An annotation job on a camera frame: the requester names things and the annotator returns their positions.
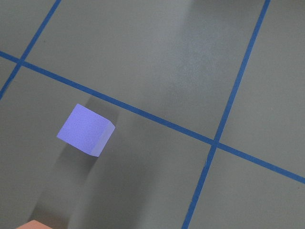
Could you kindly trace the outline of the orange foam block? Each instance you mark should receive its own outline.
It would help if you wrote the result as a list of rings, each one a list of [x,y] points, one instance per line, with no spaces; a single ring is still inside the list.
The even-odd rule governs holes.
[[[52,229],[52,228],[36,220],[31,220],[17,227],[16,229]]]

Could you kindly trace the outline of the purple foam block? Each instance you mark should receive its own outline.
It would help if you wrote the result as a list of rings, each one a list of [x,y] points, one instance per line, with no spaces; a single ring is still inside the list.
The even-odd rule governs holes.
[[[114,130],[110,120],[76,104],[57,137],[90,156],[99,157]]]

